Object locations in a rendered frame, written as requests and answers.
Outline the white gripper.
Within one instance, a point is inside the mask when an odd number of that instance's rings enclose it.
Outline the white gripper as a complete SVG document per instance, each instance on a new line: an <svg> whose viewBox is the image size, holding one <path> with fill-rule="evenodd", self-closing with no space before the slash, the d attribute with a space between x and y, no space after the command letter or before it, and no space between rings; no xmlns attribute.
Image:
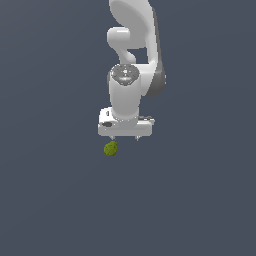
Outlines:
<svg viewBox="0 0 256 256"><path fill-rule="evenodd" d="M117 136L134 136L136 141L140 137L150 136L155 119L150 116L137 116L133 120L122 120L112 115L112 108L100 110L98 134L115 140Z"/></svg>

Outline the small green pear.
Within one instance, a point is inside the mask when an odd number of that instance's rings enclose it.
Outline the small green pear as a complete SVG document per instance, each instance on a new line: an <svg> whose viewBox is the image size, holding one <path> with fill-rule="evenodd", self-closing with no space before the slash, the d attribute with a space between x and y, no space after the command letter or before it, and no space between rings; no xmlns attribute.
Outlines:
<svg viewBox="0 0 256 256"><path fill-rule="evenodd" d="M107 143L104 146L104 153L107 156L114 156L117 153L117 142L115 140Z"/></svg>

